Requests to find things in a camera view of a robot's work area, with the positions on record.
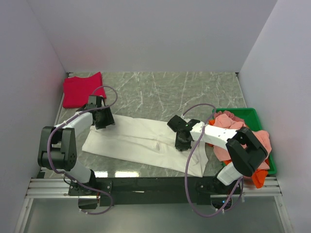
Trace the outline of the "white t shirt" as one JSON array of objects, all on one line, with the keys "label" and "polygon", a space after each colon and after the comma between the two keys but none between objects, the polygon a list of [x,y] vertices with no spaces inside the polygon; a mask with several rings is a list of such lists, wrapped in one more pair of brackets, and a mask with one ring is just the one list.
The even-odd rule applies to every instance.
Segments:
[{"label": "white t shirt", "polygon": [[164,121],[114,115],[115,125],[90,132],[82,146],[84,152],[129,162],[168,168],[202,177],[208,162],[205,144],[190,151],[175,148],[176,134]]}]

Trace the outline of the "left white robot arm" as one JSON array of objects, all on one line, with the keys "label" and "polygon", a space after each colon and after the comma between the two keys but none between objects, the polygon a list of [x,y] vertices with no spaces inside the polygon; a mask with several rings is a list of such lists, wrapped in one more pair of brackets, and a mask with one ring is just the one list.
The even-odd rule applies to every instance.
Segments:
[{"label": "left white robot arm", "polygon": [[91,95],[88,102],[78,109],[74,120],[59,125],[46,126],[41,131],[38,150],[38,165],[52,170],[54,168],[80,182],[80,189],[86,195],[96,192],[97,183],[94,171],[77,160],[76,137],[90,126],[104,129],[114,125],[110,107],[107,107],[101,96]]}]

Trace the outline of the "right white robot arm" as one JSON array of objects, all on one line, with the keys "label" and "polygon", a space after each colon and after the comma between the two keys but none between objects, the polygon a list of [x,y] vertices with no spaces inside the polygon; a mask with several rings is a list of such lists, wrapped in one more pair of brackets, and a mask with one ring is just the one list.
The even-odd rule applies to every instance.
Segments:
[{"label": "right white robot arm", "polygon": [[258,169],[268,169],[266,159],[272,148],[267,131],[252,131],[243,122],[233,121],[228,115],[216,117],[213,125],[199,120],[185,121],[173,116],[167,123],[176,133],[175,148],[179,151],[191,149],[192,142],[204,142],[214,146],[220,161],[228,161],[213,182],[217,193],[223,194],[237,179],[251,177]]}]

